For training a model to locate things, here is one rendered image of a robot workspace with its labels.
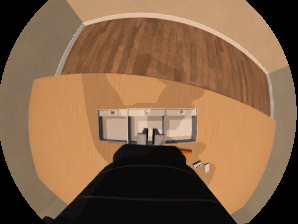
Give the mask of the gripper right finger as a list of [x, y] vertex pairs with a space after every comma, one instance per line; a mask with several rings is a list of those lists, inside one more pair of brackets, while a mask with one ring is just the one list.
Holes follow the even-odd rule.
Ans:
[[160, 134], [157, 128], [153, 128], [152, 143], [153, 145], [164, 146], [164, 134]]

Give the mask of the beige three-compartment tray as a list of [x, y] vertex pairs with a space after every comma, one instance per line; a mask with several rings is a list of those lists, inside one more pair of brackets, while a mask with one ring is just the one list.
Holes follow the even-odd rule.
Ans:
[[[189, 116], [195, 115], [195, 116]], [[164, 134], [165, 144], [197, 142], [197, 108], [98, 109], [99, 141], [137, 144], [137, 133], [148, 128], [148, 144], [153, 128]]]

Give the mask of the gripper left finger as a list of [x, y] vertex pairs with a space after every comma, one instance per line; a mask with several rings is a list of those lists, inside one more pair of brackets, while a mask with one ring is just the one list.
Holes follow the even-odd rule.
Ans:
[[142, 133], [137, 134], [137, 144], [138, 145], [148, 144], [148, 128], [144, 128]]

